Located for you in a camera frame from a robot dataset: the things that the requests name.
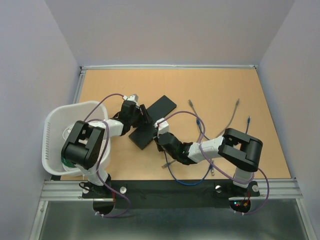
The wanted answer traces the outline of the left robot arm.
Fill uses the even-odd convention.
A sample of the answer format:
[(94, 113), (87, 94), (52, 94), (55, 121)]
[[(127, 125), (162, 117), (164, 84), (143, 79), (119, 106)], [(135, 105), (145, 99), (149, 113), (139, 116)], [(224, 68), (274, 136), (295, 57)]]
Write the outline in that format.
[(124, 98), (120, 111), (113, 117), (109, 117), (103, 103), (87, 101), (63, 106), (60, 118), (65, 121), (62, 163), (79, 169), (87, 177), (87, 182), (79, 185), (84, 197), (109, 197), (114, 191), (102, 162), (110, 162), (110, 140), (125, 135), (131, 128), (150, 124), (152, 118), (146, 107), (132, 95)]

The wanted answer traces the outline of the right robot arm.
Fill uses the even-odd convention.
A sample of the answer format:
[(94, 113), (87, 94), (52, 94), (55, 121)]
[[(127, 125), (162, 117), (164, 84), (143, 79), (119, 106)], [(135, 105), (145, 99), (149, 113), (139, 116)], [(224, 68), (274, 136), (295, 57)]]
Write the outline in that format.
[(169, 154), (183, 165), (193, 165), (215, 158), (224, 158), (235, 166), (233, 177), (224, 173), (230, 180), (231, 192), (242, 195), (248, 190), (254, 173), (258, 171), (262, 154), (263, 142), (251, 135), (233, 128), (225, 130), (224, 134), (215, 139), (198, 142), (181, 142), (170, 132), (157, 135), (154, 138), (158, 150)]

